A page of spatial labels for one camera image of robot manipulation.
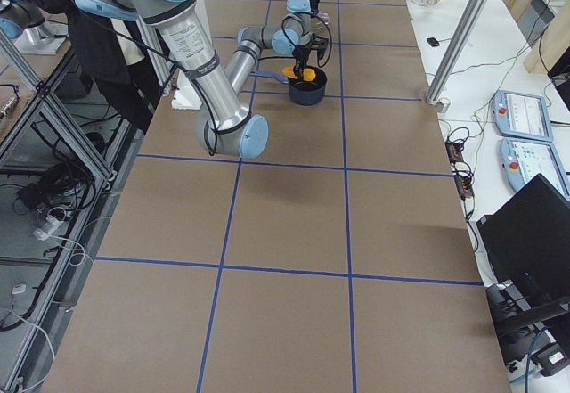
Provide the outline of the yellow toy corn cob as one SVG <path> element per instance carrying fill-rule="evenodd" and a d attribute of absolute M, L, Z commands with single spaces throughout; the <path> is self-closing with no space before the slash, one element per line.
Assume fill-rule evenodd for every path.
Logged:
<path fill-rule="evenodd" d="M 293 66 L 288 66 L 288 67 L 283 68 L 281 70 L 281 73 L 286 78 L 295 79 L 295 80 L 302 80 L 302 81 L 306 81 L 306 82 L 312 82 L 317 77 L 316 71 L 310 67 L 295 69 Z"/>

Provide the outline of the glass pot lid purple knob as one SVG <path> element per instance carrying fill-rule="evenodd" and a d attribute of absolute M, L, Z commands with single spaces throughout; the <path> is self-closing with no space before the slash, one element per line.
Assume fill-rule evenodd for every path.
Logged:
<path fill-rule="evenodd" d="M 322 28 L 325 25 L 330 23 L 330 15 L 322 10 L 319 10 L 313 17 L 312 17 L 312 25 L 316 28 Z"/>

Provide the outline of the black small box on desk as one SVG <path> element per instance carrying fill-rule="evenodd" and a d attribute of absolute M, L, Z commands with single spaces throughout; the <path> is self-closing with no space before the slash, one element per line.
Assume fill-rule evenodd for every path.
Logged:
<path fill-rule="evenodd" d="M 440 45 L 440 41 L 437 40 L 437 39 L 434 38 L 434 37 L 429 37 L 429 38 L 427 39 L 427 43 L 428 43 L 430 46 L 432 46 L 432 47 L 437 47 L 437 46 Z"/>

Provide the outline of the person in black coat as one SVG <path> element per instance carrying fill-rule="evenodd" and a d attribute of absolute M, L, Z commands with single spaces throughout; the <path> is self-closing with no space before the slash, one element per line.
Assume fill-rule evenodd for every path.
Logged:
<path fill-rule="evenodd" d="M 83 71 L 123 118 L 146 132 L 162 96 L 149 55 L 134 22 L 88 14 L 72 0 L 27 0 L 67 18 L 69 39 Z"/>

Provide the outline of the black orange power strip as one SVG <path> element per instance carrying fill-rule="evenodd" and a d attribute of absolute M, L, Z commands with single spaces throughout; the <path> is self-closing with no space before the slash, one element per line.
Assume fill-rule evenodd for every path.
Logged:
<path fill-rule="evenodd" d="M 458 195 L 462 200 L 473 199 L 474 173 L 471 166 L 463 158 L 463 141 L 445 141 L 445 149 L 452 168 L 453 178 Z"/>

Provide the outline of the upper teach pendant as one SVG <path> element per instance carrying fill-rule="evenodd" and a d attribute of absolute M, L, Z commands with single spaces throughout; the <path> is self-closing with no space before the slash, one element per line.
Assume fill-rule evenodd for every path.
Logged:
<path fill-rule="evenodd" d="M 553 142 L 550 117 L 542 96 L 499 89 L 492 98 L 492 108 L 501 135 Z"/>

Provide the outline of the teach pendant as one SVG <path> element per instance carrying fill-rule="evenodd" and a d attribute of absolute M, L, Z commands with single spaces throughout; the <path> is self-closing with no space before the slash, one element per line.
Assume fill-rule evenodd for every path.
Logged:
<path fill-rule="evenodd" d="M 566 171 L 553 143 L 505 137 L 500 143 L 500 155 L 509 185 L 515 192 L 542 174 L 560 193 L 569 198 Z"/>
<path fill-rule="evenodd" d="M 492 108 L 501 135 L 553 142 L 550 117 L 542 96 L 499 89 L 492 98 Z"/>

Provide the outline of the lower teach pendant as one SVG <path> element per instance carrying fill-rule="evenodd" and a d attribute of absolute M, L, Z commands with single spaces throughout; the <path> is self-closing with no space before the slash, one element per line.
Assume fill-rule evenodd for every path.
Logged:
<path fill-rule="evenodd" d="M 542 174 L 560 193 L 569 198 L 566 171 L 553 143 L 505 137 L 500 143 L 500 155 L 509 185 L 515 192 Z"/>

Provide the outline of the black laptop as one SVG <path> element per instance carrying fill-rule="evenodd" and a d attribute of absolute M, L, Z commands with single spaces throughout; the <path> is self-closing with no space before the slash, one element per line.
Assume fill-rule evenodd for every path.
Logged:
<path fill-rule="evenodd" d="M 538 174 L 476 223 L 495 278 L 525 278 L 553 299 L 569 294 L 569 200 Z"/>

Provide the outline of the black monitor stand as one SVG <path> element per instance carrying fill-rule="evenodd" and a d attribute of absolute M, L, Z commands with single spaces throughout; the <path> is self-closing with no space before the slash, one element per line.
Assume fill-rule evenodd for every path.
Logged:
<path fill-rule="evenodd" d="M 532 276 L 507 280 L 485 290 L 499 340 L 514 344 L 535 329 L 546 328 L 563 348 L 569 348 L 569 293 L 550 293 Z"/>

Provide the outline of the aluminium frame post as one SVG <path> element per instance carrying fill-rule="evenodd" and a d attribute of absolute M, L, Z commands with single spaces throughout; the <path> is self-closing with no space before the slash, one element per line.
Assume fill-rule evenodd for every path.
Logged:
<path fill-rule="evenodd" d="M 486 3 L 487 0 L 468 0 L 467 6 L 452 35 L 451 42 L 436 70 L 426 93 L 426 102 L 434 106 L 437 113 L 446 113 L 448 110 L 449 103 L 441 94 Z"/>

